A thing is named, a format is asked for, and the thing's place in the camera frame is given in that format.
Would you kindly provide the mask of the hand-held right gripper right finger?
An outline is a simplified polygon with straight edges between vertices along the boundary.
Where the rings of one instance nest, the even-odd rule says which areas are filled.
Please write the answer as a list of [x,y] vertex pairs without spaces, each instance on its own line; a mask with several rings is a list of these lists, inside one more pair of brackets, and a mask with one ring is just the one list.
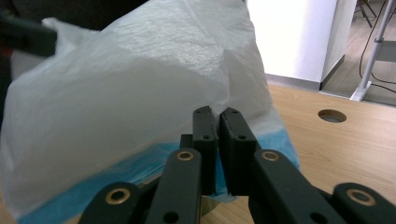
[[250,162],[257,149],[257,139],[242,113],[230,107],[223,111],[219,117],[219,154],[231,195],[249,195]]

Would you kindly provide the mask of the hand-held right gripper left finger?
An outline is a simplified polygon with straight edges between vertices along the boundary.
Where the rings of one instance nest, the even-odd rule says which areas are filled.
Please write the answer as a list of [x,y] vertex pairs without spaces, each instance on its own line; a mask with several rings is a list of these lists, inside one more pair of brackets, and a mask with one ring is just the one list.
[[192,113],[192,134],[182,134],[181,148],[193,148],[202,157],[202,193],[213,195],[216,191],[216,159],[218,136],[215,118],[210,106],[195,109]]

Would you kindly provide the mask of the white metal frame desk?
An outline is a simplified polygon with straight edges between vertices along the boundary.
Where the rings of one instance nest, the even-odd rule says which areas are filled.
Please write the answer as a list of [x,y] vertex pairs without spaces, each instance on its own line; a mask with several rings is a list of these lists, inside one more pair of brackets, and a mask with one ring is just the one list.
[[361,82],[357,89],[352,93],[350,100],[360,102],[368,90],[374,86],[370,80],[376,62],[396,63],[396,40],[389,41],[385,39],[385,32],[389,24],[393,9],[396,7],[396,0],[386,0],[386,9],[382,21],[377,30],[376,37],[364,72],[361,76]]

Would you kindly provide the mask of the white plastic bag blue edge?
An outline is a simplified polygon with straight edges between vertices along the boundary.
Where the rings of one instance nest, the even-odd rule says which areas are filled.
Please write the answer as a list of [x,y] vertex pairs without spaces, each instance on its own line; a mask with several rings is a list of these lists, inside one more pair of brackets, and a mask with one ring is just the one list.
[[243,0],[148,0],[100,32],[48,26],[57,52],[11,82],[0,136],[20,224],[63,224],[104,186],[159,174],[202,106],[237,109],[262,147],[298,161]]

